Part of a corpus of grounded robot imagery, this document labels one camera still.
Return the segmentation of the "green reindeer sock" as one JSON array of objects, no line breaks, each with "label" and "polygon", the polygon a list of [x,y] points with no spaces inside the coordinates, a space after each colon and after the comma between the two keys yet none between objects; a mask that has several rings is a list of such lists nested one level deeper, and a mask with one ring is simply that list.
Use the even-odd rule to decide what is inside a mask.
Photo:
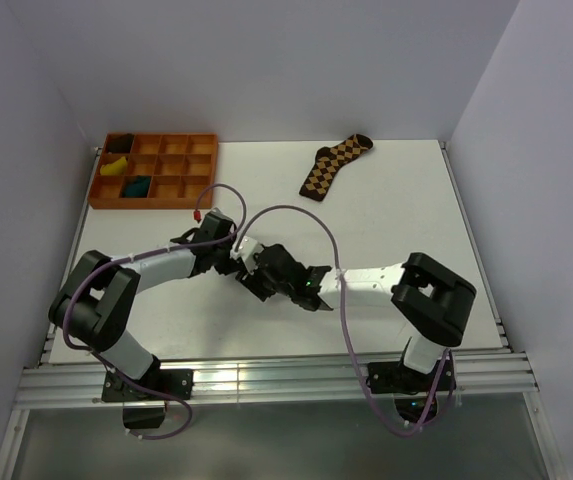
[{"label": "green reindeer sock", "polygon": [[130,179],[122,191],[123,198],[146,198],[151,184],[150,176],[136,176]]}]

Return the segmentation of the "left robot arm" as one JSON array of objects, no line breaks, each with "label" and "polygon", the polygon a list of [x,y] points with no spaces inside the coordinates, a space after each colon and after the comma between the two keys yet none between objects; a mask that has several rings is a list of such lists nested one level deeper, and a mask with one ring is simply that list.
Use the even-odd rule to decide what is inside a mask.
[{"label": "left robot arm", "polygon": [[82,255],[57,293],[49,311],[62,335],[100,356],[121,378],[111,387],[138,399],[190,397],[192,375],[163,370],[160,360],[127,330],[137,294],[175,280],[201,275],[230,260],[234,221],[213,209],[198,227],[170,246],[134,258],[113,259],[97,250]]}]

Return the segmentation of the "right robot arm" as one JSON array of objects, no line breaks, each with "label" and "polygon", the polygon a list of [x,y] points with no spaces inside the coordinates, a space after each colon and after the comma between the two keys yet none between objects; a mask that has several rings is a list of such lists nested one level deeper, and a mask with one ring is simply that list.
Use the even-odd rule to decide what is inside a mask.
[{"label": "right robot arm", "polygon": [[418,390],[434,374],[437,359],[461,345],[477,290],[429,255],[414,252],[402,263],[339,270],[296,261],[281,244],[244,238],[231,251],[236,279],[264,301],[280,294],[311,312],[351,307],[395,307],[415,329],[399,365],[401,383]]}]

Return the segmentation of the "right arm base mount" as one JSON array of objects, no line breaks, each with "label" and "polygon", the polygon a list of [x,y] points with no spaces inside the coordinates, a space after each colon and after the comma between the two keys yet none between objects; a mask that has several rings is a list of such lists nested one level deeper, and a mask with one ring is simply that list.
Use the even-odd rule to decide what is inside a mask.
[{"label": "right arm base mount", "polygon": [[[395,398],[395,407],[399,415],[410,423],[417,423],[426,406],[428,394],[437,373],[436,363],[430,374],[411,370],[398,362],[371,362],[367,364],[366,384],[372,394],[401,394]],[[425,422],[434,421],[454,404],[456,380],[452,360],[447,357],[439,377],[436,394],[430,403]]]}]

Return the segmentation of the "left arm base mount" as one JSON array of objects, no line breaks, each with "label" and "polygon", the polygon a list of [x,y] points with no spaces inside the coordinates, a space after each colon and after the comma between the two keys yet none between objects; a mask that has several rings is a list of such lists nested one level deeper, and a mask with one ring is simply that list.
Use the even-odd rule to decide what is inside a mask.
[{"label": "left arm base mount", "polygon": [[[136,381],[107,371],[100,399],[105,404],[122,405],[122,423],[130,434],[149,440],[170,438],[192,422],[193,410],[187,401],[192,396],[193,377],[192,369],[161,369]],[[185,408],[186,419],[176,431],[154,433],[166,420],[170,402]]]}]

